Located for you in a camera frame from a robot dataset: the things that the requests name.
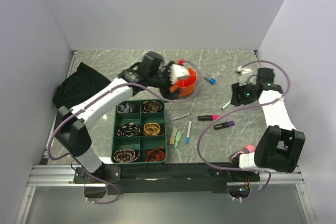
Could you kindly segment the orange round pen holder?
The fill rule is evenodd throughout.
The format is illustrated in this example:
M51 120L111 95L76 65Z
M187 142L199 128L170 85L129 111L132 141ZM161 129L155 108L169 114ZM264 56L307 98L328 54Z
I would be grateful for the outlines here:
M197 73L195 72L195 70L190 67L188 67L187 69L190 73L190 76L185 80L178 81L176 85L170 87L171 92L179 89L180 97L187 97L191 95L194 92L197 83Z

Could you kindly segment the purple black highlighter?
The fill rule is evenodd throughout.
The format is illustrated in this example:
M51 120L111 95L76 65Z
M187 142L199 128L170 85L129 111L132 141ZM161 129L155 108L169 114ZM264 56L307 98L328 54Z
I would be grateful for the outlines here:
M227 122L223 122L220 124L216 124L213 126L214 130L221 130L221 129L226 129L229 127L235 126L235 122L234 121L227 121Z

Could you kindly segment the pink black highlighter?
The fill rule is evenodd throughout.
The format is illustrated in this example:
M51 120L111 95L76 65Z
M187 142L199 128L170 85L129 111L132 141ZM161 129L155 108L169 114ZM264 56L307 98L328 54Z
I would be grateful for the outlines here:
M215 121L219 118L219 115L213 114L213 115L199 115L197 117L198 121Z

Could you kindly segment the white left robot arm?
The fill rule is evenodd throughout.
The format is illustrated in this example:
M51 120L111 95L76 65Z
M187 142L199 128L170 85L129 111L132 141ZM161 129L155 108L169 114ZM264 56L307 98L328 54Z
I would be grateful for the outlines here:
M149 51L141 61L122 70L109 85L88 100L71 109L60 107L50 139L57 139L69 155L86 169L87 178L99 183L105 176L104 163L92 149L88 129L118 104L150 87L160 89L159 99L177 101L180 91L171 91L171 87L189 76L182 62L170 61L165 64L161 55Z

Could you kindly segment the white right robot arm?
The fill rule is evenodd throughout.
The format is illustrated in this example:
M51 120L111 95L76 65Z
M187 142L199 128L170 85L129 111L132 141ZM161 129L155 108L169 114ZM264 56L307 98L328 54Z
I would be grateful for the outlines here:
M292 173L300 157L306 137L292 124L283 101L282 87L274 83L274 71L259 68L257 74L238 67L239 82L232 84L234 106L258 102L266 121L266 130L256 146L247 145L233 153L229 161L235 165L230 175L236 181L248 176L248 169L269 168Z

